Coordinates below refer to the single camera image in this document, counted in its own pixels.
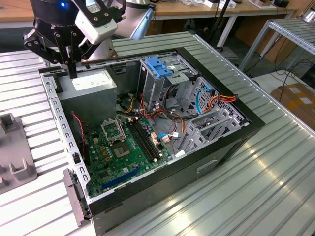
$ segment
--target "ram slot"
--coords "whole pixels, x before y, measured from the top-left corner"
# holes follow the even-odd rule
[[[141,150],[144,152],[148,162],[154,162],[154,159],[158,159],[158,151],[153,146],[142,127],[138,123],[128,123],[127,127],[129,128]]]

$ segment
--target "slotted metal surface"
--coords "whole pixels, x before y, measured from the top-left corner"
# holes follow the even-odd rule
[[[114,45],[122,56],[185,47],[266,125],[229,162],[108,235],[313,233],[315,139],[310,129],[197,36],[183,32]],[[16,61],[24,63],[15,66]],[[0,114],[22,118],[39,175],[0,195],[0,234],[93,236],[93,226],[77,227],[62,183],[68,163],[38,81],[37,62],[27,51],[0,54]]]
[[[269,27],[315,55],[315,25],[301,19],[271,20]]]

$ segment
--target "metal shelf frame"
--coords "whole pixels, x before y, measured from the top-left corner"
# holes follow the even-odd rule
[[[298,18],[267,20],[262,30],[260,31],[259,35],[257,36],[256,40],[254,41],[251,48],[244,57],[239,67],[240,70],[243,71],[246,68],[248,62],[252,58],[257,47],[260,45],[261,41],[263,40],[264,36],[266,35],[269,29],[273,29],[276,33],[272,36],[272,38],[262,51],[261,56],[263,56],[266,52],[269,51],[269,49],[272,47],[272,45],[275,43],[275,41],[280,35],[286,37],[287,39],[295,43],[297,46],[315,55],[315,25],[304,22],[302,19]],[[294,64],[298,57],[296,57],[293,60],[293,62],[289,64],[288,68]]]

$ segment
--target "blue plastic clip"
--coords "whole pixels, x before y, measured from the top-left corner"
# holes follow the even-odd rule
[[[159,78],[174,74],[173,71],[167,69],[164,63],[157,57],[146,58],[146,63]]]

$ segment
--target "wire bundle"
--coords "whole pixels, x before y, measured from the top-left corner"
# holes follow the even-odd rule
[[[167,91],[165,92],[163,96],[162,108],[163,108],[164,114],[169,120],[176,123],[180,123],[180,122],[182,123],[182,133],[183,133],[185,130],[185,121],[197,117],[198,114],[182,117],[174,112],[170,112],[167,110],[166,99],[168,98],[168,95],[176,88],[176,86],[177,85],[171,85],[170,87],[168,87]]]
[[[143,101],[143,96],[142,96],[142,94],[140,94],[140,99],[141,99],[141,102],[140,102],[139,111],[140,111],[140,114],[143,115],[146,119],[154,119],[154,118],[156,118],[158,115],[161,115],[161,114],[164,113],[164,110],[162,110],[162,109],[157,109],[157,110],[153,111],[152,113],[147,114],[147,113],[146,113],[146,110],[145,110],[145,106],[144,106],[144,101]]]
[[[135,101],[135,99],[132,98],[132,99],[131,99],[131,104],[130,104],[130,106],[129,106],[129,109],[124,112],[125,114],[128,114],[129,112],[132,111],[134,101]]]
[[[223,96],[223,95],[218,96],[218,95],[216,95],[216,96],[214,96],[213,98],[211,98],[209,100],[208,108],[206,110],[202,111],[202,113],[204,114],[204,113],[206,113],[206,112],[211,110],[213,101],[235,102],[236,100],[237,100],[236,95],[235,96]]]
[[[78,123],[79,123],[79,125],[80,125],[81,136],[82,136],[82,144],[83,144],[82,158],[84,159],[85,143],[84,143],[84,131],[83,131],[83,127],[82,127],[82,121],[81,121],[74,113],[71,113],[71,115],[72,115],[74,118],[76,118],[76,120],[78,121]]]
[[[174,132],[176,131],[176,129],[177,129],[177,123],[174,122],[174,123],[171,125],[171,127],[169,127],[167,133],[161,133],[157,138],[158,138],[158,139],[161,139],[162,137],[164,137],[164,136],[166,136],[166,135],[171,136],[170,138],[172,138]]]
[[[305,65],[305,66],[313,66],[313,62],[308,60],[308,59],[302,59],[300,60],[299,62],[297,62],[293,67],[291,67],[288,71],[285,70],[285,74],[286,74],[286,77],[283,81],[283,85],[282,85],[282,89],[281,89],[281,94],[280,94],[280,98],[279,98],[279,102],[281,102],[281,99],[282,99],[282,95],[283,95],[283,92],[284,92],[284,86],[285,86],[285,83],[286,83],[286,80],[288,79],[288,77],[291,77],[293,79],[295,79],[295,77],[297,76],[296,72],[294,72],[294,68],[298,67],[298,66],[301,66],[301,65]]]

